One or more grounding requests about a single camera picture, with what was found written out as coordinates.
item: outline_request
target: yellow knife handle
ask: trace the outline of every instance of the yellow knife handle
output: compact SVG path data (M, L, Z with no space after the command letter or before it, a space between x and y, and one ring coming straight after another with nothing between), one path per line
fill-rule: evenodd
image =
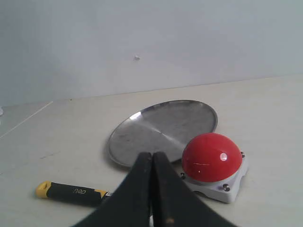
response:
M36 196L85 206L98 206L111 193L92 188L45 181L36 188Z

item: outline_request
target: white table surface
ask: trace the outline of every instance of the white table surface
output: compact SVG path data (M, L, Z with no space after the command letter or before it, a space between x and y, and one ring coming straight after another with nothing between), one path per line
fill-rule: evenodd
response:
M233 204L203 201L238 226L302 226L301 75L4 108L1 226L70 226L91 213L93 208L38 199L34 189L50 180L114 191L127 170L106 155L110 133L131 114L173 99L211 105L219 116L216 132L249 158Z

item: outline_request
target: red dome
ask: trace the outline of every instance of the red dome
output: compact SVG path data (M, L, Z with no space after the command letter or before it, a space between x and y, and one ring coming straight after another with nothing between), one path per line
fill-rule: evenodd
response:
M237 145L229 138L206 133L193 138L182 156L184 172L202 182L216 182L233 175L242 163Z

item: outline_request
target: stainless steel plate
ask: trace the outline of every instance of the stainless steel plate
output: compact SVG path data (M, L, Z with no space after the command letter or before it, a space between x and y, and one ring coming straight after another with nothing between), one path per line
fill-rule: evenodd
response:
M174 100L145 108L123 121L108 141L110 157L132 166L140 152L164 151L170 162L181 159L195 136L213 132L217 114L212 107L194 100Z

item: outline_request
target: white wall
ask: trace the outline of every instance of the white wall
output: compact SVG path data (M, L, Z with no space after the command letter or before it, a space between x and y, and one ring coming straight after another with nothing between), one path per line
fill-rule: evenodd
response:
M0 104L302 73L302 40L302 0L0 0Z

